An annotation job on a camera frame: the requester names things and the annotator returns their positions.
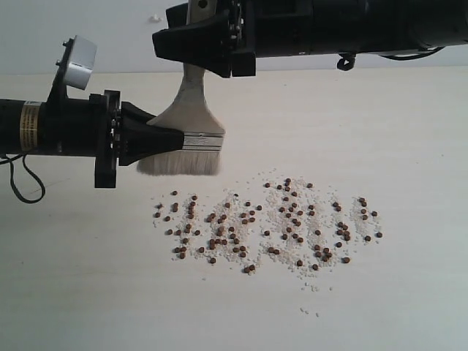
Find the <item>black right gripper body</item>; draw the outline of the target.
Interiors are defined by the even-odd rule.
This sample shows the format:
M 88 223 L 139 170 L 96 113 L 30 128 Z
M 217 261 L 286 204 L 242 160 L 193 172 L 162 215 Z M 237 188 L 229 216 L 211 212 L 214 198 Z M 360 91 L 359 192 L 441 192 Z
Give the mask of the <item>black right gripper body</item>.
M 256 75 L 259 58 L 310 54 L 312 1 L 241 1 L 237 41 L 230 51 L 233 77 Z

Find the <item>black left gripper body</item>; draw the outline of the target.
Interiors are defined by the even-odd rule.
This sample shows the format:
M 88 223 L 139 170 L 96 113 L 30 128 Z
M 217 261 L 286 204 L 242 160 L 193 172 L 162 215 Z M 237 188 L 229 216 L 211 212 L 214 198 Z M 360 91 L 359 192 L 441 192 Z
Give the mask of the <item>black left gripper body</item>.
M 103 95 L 91 94 L 89 103 L 95 127 L 96 140 L 94 163 L 94 187 L 96 189 L 116 188 L 117 153 L 114 135 L 120 111 L 121 93 L 105 90 Z

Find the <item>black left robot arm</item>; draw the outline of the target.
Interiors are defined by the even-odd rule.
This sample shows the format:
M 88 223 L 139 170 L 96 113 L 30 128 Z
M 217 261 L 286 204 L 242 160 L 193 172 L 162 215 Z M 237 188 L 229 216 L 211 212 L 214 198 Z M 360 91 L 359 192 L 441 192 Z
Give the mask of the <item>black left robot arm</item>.
M 184 133 L 149 126 L 150 117 L 112 90 L 88 99 L 3 99 L 1 153 L 91 157 L 95 187 L 112 189 L 119 166 L 182 149 Z

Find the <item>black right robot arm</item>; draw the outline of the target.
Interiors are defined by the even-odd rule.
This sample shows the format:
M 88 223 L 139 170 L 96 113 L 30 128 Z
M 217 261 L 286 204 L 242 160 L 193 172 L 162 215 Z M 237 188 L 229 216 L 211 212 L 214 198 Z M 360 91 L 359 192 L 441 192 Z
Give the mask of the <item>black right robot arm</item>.
M 467 43 L 465 1 L 189 1 L 166 12 L 157 57 L 223 77 L 249 77 L 259 58 L 359 54 L 421 59 Z

